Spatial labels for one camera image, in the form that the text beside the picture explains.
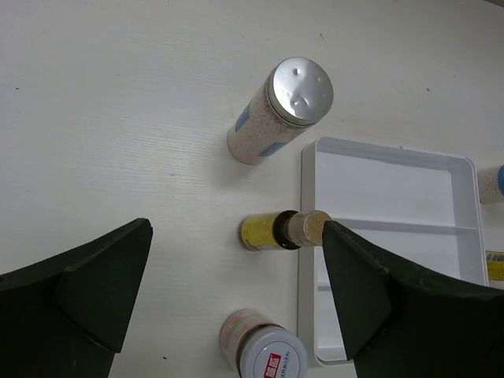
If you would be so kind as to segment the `short jar grey lid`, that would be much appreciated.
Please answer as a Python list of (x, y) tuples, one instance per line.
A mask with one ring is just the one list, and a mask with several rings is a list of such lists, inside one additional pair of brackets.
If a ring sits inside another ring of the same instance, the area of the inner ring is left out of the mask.
[(241, 309), (224, 322), (220, 347), (241, 377), (303, 378), (308, 357), (302, 341), (255, 309)]

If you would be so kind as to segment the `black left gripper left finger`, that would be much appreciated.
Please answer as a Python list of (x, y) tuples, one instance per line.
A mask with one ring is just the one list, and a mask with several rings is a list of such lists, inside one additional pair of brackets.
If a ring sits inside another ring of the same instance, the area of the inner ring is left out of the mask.
[(3, 377), (107, 377), (124, 345), (153, 228), (135, 219), (1, 276)]

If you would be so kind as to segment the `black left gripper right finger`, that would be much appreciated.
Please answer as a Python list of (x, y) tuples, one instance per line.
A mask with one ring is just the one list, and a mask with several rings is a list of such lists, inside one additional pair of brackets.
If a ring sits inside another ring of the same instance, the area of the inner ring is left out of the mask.
[(502, 376), (501, 290), (425, 268), (333, 220), (323, 252), (358, 376)]

